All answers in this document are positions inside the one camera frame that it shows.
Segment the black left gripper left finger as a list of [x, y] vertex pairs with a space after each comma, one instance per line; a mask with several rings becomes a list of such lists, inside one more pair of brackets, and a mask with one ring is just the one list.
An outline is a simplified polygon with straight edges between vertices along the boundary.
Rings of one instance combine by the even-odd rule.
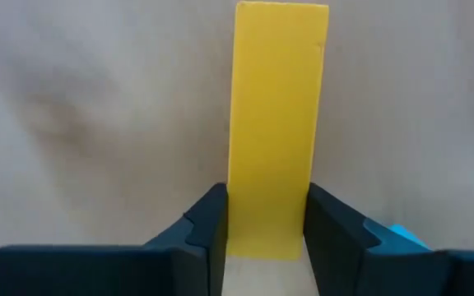
[[213, 185], [182, 217], [143, 247], [147, 266], [138, 296], [221, 296], [228, 237], [228, 194]]

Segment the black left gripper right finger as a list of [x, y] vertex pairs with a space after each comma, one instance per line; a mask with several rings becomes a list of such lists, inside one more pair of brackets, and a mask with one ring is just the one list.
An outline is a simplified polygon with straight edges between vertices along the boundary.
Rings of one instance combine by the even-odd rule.
[[304, 239], [320, 296], [442, 296], [450, 262], [312, 183]]

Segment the long yellow block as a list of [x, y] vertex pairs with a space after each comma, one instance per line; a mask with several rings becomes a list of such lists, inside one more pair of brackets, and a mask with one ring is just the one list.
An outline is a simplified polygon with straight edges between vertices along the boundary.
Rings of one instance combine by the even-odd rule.
[[314, 155], [329, 8], [240, 2], [230, 101], [227, 252], [296, 259]]

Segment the light blue block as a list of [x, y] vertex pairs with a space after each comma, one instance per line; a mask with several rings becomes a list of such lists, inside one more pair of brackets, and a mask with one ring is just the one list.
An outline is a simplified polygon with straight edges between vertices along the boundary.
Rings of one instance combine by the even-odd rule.
[[409, 231], [408, 229], [406, 229], [404, 226], [400, 224], [393, 224], [389, 227], [389, 229], [393, 231], [395, 234], [401, 235], [402, 237], [407, 238], [408, 240], [424, 248], [428, 248], [428, 246], [423, 241], [421, 241], [413, 232]]

